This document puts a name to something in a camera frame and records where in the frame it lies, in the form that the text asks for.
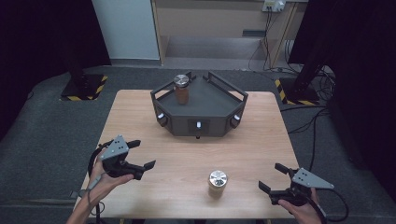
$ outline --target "black backdrop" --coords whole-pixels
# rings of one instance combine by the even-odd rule
[[[372,170],[396,202],[396,1],[372,3],[310,1],[289,62],[304,63],[326,19],[337,17],[323,59],[336,76],[332,119],[351,159]],[[336,4],[343,10],[332,15]]]
[[[60,40],[82,68],[110,64],[91,0],[0,0],[0,139],[33,86],[68,71]]]

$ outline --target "jar lid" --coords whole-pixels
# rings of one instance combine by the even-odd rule
[[[227,175],[222,171],[214,171],[209,176],[210,183],[215,187],[223,187],[227,184]]]
[[[186,87],[189,85],[189,77],[186,75],[177,75],[174,78],[174,82],[178,87]]]

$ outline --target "power strip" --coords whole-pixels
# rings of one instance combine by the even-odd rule
[[[265,0],[262,11],[281,12],[285,8],[285,0]]]

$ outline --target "human hand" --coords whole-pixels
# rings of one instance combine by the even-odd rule
[[[104,199],[115,187],[125,184],[130,180],[134,179],[133,175],[123,175],[120,177],[111,177],[106,174],[103,168],[103,163],[98,160],[102,154],[105,153],[105,149],[97,156],[95,165],[93,166],[92,173],[90,176],[90,181],[88,186],[95,180],[96,177],[101,176],[99,182],[91,189],[90,196],[92,197],[92,205],[98,204],[102,199]]]
[[[67,220],[67,224],[84,224],[90,215],[91,210],[99,204],[99,202],[104,199],[111,190],[116,186],[125,184],[134,179],[133,175],[123,175],[113,178],[106,174],[102,161],[97,160],[97,158],[100,158],[104,152],[105,150],[102,150],[102,152],[96,157],[96,163],[93,166],[88,186],[90,186],[98,176],[101,176],[100,180],[92,189],[88,189],[88,191],[85,192],[81,200],[76,205],[72,215]]]
[[[311,199],[318,204],[318,195],[315,189],[311,189]],[[295,206],[288,201],[280,199],[277,202],[280,206],[288,210],[294,215],[299,224],[320,224],[320,218],[317,211],[311,206],[311,204],[306,203],[302,206]]]

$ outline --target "white panel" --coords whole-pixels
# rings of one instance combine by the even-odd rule
[[[160,59],[150,0],[92,2],[110,59]]]

